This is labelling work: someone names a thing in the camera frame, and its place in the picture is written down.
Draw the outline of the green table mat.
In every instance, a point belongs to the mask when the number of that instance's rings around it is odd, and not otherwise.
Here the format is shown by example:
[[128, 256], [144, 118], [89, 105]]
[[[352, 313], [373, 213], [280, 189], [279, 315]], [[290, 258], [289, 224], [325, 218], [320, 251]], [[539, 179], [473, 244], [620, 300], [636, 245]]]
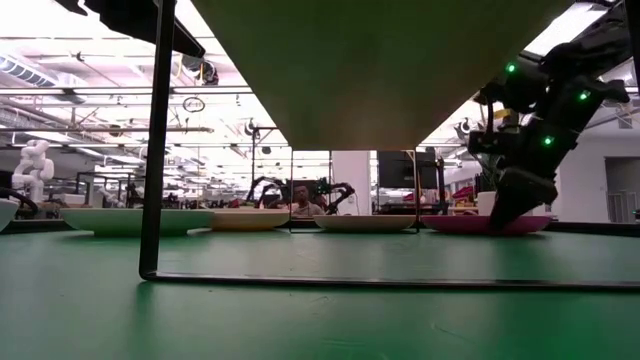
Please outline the green table mat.
[[[151, 283], [137, 239], [0, 236], [0, 360], [640, 360], [640, 294]], [[640, 239], [201, 233], [165, 271], [640, 280]]]

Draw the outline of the magenta plate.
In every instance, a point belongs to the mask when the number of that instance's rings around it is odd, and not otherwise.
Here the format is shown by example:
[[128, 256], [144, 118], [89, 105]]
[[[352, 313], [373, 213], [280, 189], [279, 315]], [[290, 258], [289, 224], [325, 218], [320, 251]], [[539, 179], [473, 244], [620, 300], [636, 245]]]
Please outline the magenta plate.
[[551, 222], [548, 216], [520, 216], [500, 229], [491, 226], [490, 216], [425, 215], [421, 222], [429, 229], [443, 234], [519, 236], [542, 231]]

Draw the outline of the light green plate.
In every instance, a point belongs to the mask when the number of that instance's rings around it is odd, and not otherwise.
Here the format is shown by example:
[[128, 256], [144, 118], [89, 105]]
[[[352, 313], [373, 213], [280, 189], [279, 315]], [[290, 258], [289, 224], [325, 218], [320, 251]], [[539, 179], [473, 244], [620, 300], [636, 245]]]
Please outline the light green plate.
[[[213, 215], [207, 210], [162, 209], [159, 234], [180, 236], [209, 228]], [[139, 237], [143, 230], [142, 208], [64, 208], [60, 216], [73, 229], [91, 231], [96, 237]]]

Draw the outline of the pale pink plate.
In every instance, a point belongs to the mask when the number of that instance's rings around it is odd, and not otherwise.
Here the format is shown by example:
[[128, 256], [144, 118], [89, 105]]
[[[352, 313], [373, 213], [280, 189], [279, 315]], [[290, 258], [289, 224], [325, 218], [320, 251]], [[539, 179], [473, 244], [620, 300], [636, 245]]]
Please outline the pale pink plate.
[[340, 233], [393, 233], [413, 226], [413, 215], [316, 215], [323, 230]]

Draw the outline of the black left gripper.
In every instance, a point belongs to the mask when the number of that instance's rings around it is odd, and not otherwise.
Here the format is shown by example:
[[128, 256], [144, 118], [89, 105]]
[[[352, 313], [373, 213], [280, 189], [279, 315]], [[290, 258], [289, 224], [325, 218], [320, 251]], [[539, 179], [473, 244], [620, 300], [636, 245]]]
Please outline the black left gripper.
[[[54, 0], [67, 11], [87, 16], [79, 0]], [[201, 58], [205, 48], [177, 17], [177, 0], [84, 0], [112, 31]]]

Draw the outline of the beige plate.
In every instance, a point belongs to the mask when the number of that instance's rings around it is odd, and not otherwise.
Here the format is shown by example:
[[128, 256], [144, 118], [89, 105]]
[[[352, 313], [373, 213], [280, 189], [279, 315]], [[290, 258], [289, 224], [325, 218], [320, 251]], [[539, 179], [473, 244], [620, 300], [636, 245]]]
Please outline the beige plate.
[[267, 231], [285, 224], [289, 211], [284, 209], [218, 209], [213, 211], [213, 231]]

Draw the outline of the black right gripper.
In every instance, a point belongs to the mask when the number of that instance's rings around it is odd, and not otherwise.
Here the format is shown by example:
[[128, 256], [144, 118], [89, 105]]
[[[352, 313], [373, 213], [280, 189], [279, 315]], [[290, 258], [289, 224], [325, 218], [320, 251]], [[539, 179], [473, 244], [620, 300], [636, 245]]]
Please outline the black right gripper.
[[552, 204], [558, 196], [557, 169], [575, 148], [575, 130], [534, 119], [528, 125], [502, 125], [505, 153], [499, 161], [500, 180], [489, 226], [501, 230], [523, 214]]

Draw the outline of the wooden shelf with black frame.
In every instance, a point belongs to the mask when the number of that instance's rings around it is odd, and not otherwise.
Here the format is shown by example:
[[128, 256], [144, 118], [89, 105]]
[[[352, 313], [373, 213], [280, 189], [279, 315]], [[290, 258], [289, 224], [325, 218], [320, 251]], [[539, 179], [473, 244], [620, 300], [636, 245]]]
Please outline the wooden shelf with black frame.
[[193, 0], [296, 150], [403, 150], [572, 0]]

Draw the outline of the red background item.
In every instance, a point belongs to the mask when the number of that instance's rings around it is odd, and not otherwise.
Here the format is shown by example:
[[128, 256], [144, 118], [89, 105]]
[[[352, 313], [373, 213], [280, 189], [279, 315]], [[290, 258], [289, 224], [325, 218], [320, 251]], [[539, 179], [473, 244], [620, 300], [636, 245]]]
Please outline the red background item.
[[474, 207], [475, 206], [475, 189], [473, 186], [465, 186], [456, 191], [452, 195], [453, 205], [455, 207]]

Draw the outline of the person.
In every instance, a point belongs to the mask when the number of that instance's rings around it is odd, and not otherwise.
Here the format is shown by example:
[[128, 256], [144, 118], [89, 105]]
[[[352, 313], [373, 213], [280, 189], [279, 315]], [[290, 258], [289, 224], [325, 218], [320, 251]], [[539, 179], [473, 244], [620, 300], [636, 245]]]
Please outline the person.
[[310, 201], [308, 188], [298, 185], [293, 188], [294, 201], [291, 205], [293, 217], [313, 217], [324, 215], [324, 210], [317, 204]]

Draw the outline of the pale mint plate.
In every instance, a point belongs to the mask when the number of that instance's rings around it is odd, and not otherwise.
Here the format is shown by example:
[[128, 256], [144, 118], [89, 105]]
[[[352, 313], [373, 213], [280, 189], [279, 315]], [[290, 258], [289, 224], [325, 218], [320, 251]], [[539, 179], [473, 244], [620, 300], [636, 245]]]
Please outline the pale mint plate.
[[19, 202], [0, 198], [0, 232], [14, 219], [19, 207]]

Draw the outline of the black ceiling-hung device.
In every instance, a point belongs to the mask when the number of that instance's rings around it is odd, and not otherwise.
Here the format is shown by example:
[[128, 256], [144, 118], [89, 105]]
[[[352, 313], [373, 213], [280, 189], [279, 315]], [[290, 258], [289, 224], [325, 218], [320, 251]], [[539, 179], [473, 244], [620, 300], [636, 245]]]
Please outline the black ceiling-hung device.
[[217, 86], [219, 84], [217, 68], [204, 58], [183, 55], [181, 65], [183, 70], [202, 85]]

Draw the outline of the black pole stand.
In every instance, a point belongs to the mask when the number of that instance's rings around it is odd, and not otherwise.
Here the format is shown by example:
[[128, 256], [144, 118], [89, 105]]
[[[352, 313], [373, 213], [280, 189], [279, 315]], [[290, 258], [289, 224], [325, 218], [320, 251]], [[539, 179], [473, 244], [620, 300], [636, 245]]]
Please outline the black pole stand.
[[256, 125], [252, 118], [244, 126], [244, 132], [251, 139], [251, 185], [254, 185], [256, 180], [256, 152], [258, 146], [263, 140], [265, 140], [273, 131], [277, 130], [275, 126], [261, 126]]

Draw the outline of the black background monitor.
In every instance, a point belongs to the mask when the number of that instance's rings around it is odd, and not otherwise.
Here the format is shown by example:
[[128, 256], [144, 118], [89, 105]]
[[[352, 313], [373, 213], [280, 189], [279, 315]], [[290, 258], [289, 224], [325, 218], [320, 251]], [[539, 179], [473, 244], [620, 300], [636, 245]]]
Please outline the black background monitor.
[[436, 189], [438, 170], [433, 148], [424, 151], [378, 151], [379, 186], [388, 189], [408, 189], [415, 187], [414, 166], [417, 166], [419, 184], [422, 189]]

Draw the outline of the black table frame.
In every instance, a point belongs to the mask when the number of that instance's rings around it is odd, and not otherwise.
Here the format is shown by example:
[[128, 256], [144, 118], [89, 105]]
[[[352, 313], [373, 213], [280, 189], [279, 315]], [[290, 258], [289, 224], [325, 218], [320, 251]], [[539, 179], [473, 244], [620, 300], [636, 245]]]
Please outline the black table frame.
[[[0, 234], [41, 233], [72, 231], [73, 228], [61, 219], [15, 220]], [[640, 223], [579, 223], [551, 221], [545, 228], [549, 232], [582, 233], [606, 236], [640, 238]]]

